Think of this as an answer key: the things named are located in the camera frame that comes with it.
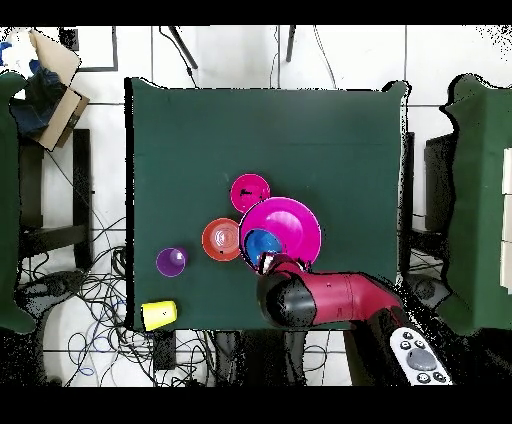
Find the blue cloth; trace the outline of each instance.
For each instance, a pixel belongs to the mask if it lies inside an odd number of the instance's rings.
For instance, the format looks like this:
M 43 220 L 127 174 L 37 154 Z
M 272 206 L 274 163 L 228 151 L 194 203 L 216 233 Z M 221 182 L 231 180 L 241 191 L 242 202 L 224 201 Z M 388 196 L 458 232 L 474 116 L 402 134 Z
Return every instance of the blue cloth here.
M 65 91 L 66 86 L 55 72 L 39 67 L 28 79 L 25 100 L 11 99 L 11 113 L 18 124 L 18 132 L 24 137 L 42 134 Z
M 30 70 L 32 71 L 32 73 L 35 74 L 41 67 L 41 64 L 39 63 L 39 60 L 32 59 L 29 62 L 28 66 L 30 67 Z
M 9 47 L 12 47 L 12 44 L 8 41 L 0 42 L 0 66 L 4 66 L 4 61 L 2 60 L 2 51 L 8 49 Z

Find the white controller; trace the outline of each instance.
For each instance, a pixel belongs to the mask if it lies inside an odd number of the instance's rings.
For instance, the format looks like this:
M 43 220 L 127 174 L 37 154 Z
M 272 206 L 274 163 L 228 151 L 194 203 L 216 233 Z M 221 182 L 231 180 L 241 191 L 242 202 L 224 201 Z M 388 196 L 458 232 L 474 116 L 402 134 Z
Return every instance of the white controller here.
M 413 386 L 451 385 L 450 376 L 417 331 L 401 327 L 389 340 L 391 349 Z

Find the orange bowl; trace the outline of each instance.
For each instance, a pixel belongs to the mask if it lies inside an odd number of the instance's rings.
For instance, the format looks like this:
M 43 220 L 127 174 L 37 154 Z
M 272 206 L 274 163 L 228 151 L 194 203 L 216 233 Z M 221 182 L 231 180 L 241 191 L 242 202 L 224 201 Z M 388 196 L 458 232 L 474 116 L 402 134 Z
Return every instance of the orange bowl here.
M 210 258 L 231 261 L 240 255 L 238 224 L 228 218 L 216 219 L 204 229 L 201 242 Z

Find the bowl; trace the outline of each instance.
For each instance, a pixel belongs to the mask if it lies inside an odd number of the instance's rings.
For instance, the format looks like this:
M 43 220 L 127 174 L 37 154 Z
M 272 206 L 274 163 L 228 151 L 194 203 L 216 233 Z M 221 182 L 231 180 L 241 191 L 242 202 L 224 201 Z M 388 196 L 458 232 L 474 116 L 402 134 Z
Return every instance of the bowl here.
M 256 203 L 270 197 L 270 187 L 263 177 L 244 174 L 231 186 L 230 197 L 235 209 L 245 213 Z
M 239 240 L 261 229 L 273 234 L 281 243 L 282 252 L 294 260 L 312 264 L 320 253 L 322 232 L 318 220 L 307 206 L 287 197 L 271 197 L 257 203 L 243 216 L 239 225 Z M 240 246 L 244 260 L 251 259 Z
M 210 222 L 203 231 L 203 249 L 216 261 L 231 261 L 240 254 L 238 224 L 229 218 Z
M 274 234 L 256 228 L 246 234 L 243 251 L 249 258 L 251 266 L 257 270 L 262 253 L 282 253 L 283 248 Z

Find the purple cup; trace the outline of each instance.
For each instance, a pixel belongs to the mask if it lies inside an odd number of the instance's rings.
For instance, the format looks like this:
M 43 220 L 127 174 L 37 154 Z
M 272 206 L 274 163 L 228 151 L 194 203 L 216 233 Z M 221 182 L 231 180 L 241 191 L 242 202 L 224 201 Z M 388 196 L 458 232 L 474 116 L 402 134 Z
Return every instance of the purple cup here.
M 187 252 L 182 247 L 168 247 L 158 254 L 156 267 L 163 276 L 176 277 L 185 269 L 187 259 Z

